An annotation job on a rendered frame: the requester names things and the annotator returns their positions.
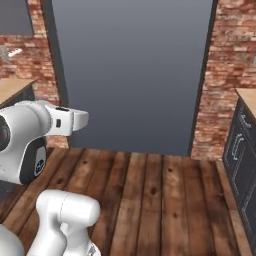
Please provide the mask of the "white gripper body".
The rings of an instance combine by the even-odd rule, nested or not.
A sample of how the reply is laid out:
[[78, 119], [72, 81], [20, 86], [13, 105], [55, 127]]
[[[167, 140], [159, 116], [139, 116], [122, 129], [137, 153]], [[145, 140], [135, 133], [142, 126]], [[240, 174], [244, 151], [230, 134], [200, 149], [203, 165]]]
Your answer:
[[88, 124], [89, 113], [81, 110], [72, 111], [72, 131], [81, 130]]

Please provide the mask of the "dark wood-topped counter cabinet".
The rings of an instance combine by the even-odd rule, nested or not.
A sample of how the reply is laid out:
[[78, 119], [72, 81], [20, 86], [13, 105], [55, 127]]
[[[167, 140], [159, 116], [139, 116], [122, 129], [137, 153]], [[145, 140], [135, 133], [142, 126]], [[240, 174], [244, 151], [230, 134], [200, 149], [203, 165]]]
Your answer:
[[2, 78], [0, 79], [0, 108], [17, 98], [36, 82], [35, 79]]

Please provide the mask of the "dark blue counter cabinet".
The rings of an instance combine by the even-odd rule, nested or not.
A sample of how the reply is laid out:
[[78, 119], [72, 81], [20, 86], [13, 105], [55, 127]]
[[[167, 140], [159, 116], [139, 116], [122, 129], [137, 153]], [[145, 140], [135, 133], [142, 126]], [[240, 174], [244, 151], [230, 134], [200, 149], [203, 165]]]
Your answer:
[[[241, 115], [246, 115], [251, 128], [244, 126]], [[231, 152], [239, 133], [244, 140], [239, 145], [238, 160], [235, 161]], [[256, 119], [242, 99], [238, 99], [235, 107], [222, 160], [252, 254], [256, 256]]]

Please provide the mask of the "dark grey window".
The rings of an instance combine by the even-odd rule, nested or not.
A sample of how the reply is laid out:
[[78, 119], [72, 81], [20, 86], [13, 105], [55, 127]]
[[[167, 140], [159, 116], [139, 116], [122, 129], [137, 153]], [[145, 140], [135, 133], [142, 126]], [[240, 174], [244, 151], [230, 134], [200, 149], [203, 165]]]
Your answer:
[[0, 35], [34, 35], [27, 0], [0, 0]]

